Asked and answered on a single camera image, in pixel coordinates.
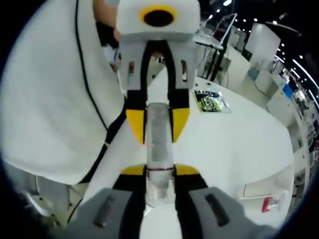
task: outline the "white cloth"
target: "white cloth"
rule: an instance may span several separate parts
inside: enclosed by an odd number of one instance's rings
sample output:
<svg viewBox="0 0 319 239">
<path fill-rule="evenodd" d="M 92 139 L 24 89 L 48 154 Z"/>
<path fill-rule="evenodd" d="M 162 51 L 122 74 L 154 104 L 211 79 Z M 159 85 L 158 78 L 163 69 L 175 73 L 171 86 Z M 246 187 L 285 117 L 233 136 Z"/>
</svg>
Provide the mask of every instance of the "white cloth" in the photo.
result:
<svg viewBox="0 0 319 239">
<path fill-rule="evenodd" d="M 108 127 L 124 96 L 101 48 L 92 0 L 79 0 L 88 86 Z M 0 87 L 3 159 L 26 172 L 76 184 L 98 157 L 107 130 L 85 88 L 75 35 L 76 0 L 47 1 L 20 34 Z"/>
<path fill-rule="evenodd" d="M 103 47 L 104 56 L 110 64 L 119 64 L 120 60 L 120 50 L 119 48 L 112 48 L 110 45 Z"/>
</svg>

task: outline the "red object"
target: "red object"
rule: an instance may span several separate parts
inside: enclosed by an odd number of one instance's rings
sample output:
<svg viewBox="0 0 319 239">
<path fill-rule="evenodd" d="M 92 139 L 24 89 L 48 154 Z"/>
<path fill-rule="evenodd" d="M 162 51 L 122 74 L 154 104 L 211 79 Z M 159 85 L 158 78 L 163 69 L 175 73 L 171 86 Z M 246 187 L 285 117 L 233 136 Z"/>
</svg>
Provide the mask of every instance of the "red object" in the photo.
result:
<svg viewBox="0 0 319 239">
<path fill-rule="evenodd" d="M 269 212 L 270 208 L 269 208 L 269 204 L 272 201 L 273 197 L 267 197 L 264 200 L 264 204 L 263 204 L 263 208 L 261 209 L 262 213 L 266 213 Z"/>
</svg>

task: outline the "black circle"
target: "black circle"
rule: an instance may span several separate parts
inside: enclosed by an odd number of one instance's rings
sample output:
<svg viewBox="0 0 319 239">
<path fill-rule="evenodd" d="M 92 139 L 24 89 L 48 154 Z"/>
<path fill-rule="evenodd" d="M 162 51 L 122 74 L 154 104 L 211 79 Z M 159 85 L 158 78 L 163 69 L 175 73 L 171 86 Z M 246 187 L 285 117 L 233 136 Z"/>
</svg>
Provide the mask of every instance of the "black circle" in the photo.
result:
<svg viewBox="0 0 319 239">
<path fill-rule="evenodd" d="M 170 25 L 174 21 L 171 13 L 164 10 L 154 10 L 144 16 L 144 22 L 153 27 L 164 27 Z"/>
</svg>

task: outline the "gray surface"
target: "gray surface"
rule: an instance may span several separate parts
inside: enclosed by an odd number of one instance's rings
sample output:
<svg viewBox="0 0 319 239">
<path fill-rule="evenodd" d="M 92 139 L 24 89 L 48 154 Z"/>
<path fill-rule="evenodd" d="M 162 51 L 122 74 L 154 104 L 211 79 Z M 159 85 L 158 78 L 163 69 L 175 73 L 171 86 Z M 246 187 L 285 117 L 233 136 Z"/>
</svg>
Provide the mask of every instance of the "gray surface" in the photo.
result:
<svg viewBox="0 0 319 239">
<path fill-rule="evenodd" d="M 103 189 L 94 198 L 80 206 L 76 220 L 71 222 L 66 229 L 53 231 L 56 238 L 77 238 L 77 239 L 116 239 L 119 237 L 121 219 L 131 192 Z M 109 207 L 106 210 L 105 226 L 98 228 L 93 224 L 101 205 L 109 200 Z"/>
<path fill-rule="evenodd" d="M 32 195 L 37 195 L 36 177 L 3 161 L 3 166 L 13 185 Z"/>
<path fill-rule="evenodd" d="M 227 225 L 217 225 L 213 210 L 205 199 L 209 194 L 213 194 L 224 208 L 230 219 Z M 195 190 L 190 195 L 196 205 L 205 239 L 266 239 L 275 233 L 272 227 L 258 226 L 247 219 L 243 206 L 218 188 Z"/>
<path fill-rule="evenodd" d="M 55 212 L 66 212 L 70 206 L 69 186 L 39 177 L 36 178 L 39 195 L 52 205 Z"/>
</svg>

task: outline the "monitor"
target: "monitor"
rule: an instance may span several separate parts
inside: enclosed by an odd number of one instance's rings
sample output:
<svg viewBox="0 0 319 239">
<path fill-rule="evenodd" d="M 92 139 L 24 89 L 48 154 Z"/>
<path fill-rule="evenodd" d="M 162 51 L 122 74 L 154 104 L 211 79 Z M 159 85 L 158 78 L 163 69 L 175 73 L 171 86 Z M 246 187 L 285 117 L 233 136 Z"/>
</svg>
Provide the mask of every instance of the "monitor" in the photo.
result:
<svg viewBox="0 0 319 239">
<path fill-rule="evenodd" d="M 227 33 L 230 31 L 231 26 L 233 25 L 237 14 L 230 14 L 223 16 L 220 22 L 218 23 L 216 30 L 213 34 L 213 37 L 222 44 Z"/>
</svg>

